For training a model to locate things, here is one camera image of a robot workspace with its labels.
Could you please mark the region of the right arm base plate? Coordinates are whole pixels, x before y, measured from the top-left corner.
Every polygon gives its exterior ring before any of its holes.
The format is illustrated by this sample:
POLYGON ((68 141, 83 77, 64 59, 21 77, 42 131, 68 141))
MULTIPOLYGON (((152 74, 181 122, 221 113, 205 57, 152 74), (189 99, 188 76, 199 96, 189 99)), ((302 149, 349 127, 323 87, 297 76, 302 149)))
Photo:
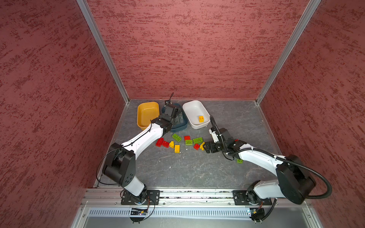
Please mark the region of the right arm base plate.
POLYGON ((272 201, 269 198, 261 199, 254 191, 233 190, 233 200, 236 206, 270 206, 272 201))

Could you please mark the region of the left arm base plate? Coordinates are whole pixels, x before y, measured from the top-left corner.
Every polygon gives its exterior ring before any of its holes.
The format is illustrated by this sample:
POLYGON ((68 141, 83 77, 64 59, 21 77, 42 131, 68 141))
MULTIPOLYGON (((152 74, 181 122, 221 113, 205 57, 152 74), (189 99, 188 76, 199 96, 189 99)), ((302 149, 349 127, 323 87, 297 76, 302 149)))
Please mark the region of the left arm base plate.
POLYGON ((148 203, 152 203, 152 205, 158 205, 160 199, 160 190, 145 190, 142 191, 141 195, 135 196, 124 190, 121 196, 121 205, 147 205, 148 203))

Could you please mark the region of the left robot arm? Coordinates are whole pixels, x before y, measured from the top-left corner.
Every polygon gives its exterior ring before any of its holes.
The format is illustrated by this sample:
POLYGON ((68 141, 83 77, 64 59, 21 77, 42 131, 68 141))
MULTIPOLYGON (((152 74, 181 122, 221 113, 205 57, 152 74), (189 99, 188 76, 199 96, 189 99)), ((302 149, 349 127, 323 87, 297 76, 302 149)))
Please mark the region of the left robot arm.
POLYGON ((136 160, 148 146, 172 129, 178 113, 178 106, 165 105, 165 112, 151 120, 145 130, 127 142, 112 144, 108 150, 102 173, 129 193, 136 204, 148 200, 147 186, 136 177, 136 160))

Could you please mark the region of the red brick cluster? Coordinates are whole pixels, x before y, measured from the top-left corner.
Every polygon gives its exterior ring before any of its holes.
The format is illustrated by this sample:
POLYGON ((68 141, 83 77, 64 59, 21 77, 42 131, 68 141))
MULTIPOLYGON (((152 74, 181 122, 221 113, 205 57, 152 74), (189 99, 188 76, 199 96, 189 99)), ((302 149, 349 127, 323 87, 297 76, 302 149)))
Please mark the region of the red brick cluster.
POLYGON ((169 142, 166 142, 166 141, 163 141, 162 146, 163 147, 166 147, 166 148, 169 148, 170 147, 170 143, 169 142))

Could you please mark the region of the red long brick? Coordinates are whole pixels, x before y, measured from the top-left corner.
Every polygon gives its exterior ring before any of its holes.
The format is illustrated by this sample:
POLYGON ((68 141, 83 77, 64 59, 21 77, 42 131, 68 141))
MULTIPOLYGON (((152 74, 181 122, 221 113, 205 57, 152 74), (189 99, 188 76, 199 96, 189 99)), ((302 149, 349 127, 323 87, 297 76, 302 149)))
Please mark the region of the red long brick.
POLYGON ((163 145, 163 143, 164 143, 164 138, 159 138, 158 140, 157 140, 157 142, 156 142, 156 146, 157 147, 161 147, 162 145, 163 145))

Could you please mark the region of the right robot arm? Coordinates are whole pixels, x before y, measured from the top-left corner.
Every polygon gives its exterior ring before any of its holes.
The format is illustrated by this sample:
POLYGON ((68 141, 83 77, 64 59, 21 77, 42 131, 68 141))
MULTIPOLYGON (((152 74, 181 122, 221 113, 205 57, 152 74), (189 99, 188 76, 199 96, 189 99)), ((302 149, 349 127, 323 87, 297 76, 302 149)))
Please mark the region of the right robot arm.
POLYGON ((212 140, 204 144, 208 154, 217 152, 230 161, 253 163, 273 175, 272 180, 257 180, 246 191, 248 202, 253 205, 266 198, 286 198, 294 204, 306 199, 325 199, 331 196, 331 183, 317 171, 302 164, 295 155, 282 156, 255 148, 242 140, 234 139, 227 129, 209 130, 212 140))

